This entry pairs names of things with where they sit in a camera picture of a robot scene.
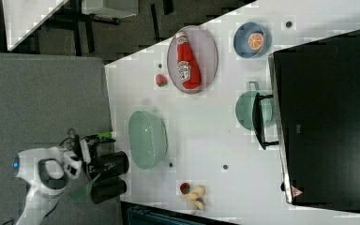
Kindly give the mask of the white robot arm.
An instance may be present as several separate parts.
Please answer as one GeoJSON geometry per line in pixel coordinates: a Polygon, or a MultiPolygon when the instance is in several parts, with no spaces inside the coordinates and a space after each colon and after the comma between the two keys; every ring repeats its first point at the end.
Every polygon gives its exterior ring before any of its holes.
{"type": "MultiPolygon", "coordinates": [[[[79,177],[84,161],[63,147],[36,148],[21,151],[13,163],[16,177],[27,183],[25,207],[16,225],[40,225],[58,204],[71,180],[79,177]]],[[[99,204],[127,192],[120,178],[128,172],[128,156],[117,152],[94,161],[91,180],[68,194],[76,202],[89,196],[99,204]]]]}

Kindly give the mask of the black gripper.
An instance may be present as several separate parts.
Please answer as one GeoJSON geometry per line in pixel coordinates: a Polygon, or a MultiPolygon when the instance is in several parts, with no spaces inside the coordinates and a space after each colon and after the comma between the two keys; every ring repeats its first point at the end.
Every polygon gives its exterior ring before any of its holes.
{"type": "Polygon", "coordinates": [[[103,203],[126,193],[128,187],[120,175],[126,174],[128,169],[128,156],[123,151],[95,158],[90,175],[98,179],[92,185],[92,202],[103,203]]]}

